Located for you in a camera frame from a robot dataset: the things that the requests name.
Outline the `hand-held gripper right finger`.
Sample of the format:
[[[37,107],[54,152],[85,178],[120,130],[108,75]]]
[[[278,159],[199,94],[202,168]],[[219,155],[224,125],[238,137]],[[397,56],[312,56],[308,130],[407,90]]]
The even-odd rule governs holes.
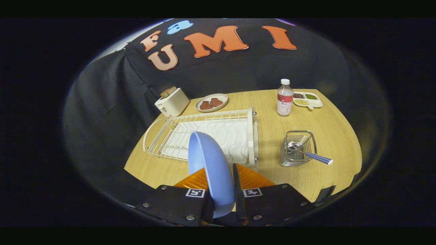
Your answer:
[[[288,183],[244,188],[243,166],[233,164],[236,198],[236,219],[242,226],[285,226],[315,211],[315,204]]]

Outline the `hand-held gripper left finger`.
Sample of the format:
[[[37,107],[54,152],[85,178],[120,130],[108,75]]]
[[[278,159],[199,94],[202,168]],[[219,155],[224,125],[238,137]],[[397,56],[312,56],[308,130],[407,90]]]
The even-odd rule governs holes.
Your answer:
[[[160,222],[174,226],[207,226],[214,219],[215,206],[202,168],[174,186],[160,185],[142,198],[136,209]]]

